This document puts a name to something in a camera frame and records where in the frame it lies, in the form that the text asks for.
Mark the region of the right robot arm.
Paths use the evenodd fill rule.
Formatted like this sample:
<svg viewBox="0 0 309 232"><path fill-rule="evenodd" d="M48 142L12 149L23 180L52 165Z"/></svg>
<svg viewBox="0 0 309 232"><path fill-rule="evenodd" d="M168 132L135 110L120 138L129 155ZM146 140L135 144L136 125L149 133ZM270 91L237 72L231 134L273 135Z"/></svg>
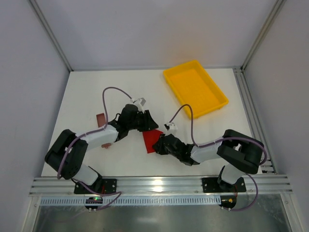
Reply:
<svg viewBox="0 0 309 232"><path fill-rule="evenodd" d="M227 162L217 179L222 191L230 191L245 174L256 174L267 159L264 144L228 129L218 140L205 145L185 144L172 134L161 134L153 145L159 155L172 155L187 166L222 158Z"/></svg>

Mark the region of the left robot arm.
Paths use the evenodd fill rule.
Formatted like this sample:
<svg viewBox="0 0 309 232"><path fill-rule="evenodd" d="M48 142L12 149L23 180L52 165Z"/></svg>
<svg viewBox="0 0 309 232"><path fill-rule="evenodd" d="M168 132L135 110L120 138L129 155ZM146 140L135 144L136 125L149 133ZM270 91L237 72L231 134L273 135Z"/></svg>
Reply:
<svg viewBox="0 0 309 232"><path fill-rule="evenodd" d="M119 116L97 130L79 136L69 129L63 130L44 160L57 172L58 178L73 179L91 186L98 182L100 175L83 164L87 151L104 144L116 143L131 130L144 132L157 128L149 110L140 111L137 106L127 104Z"/></svg>

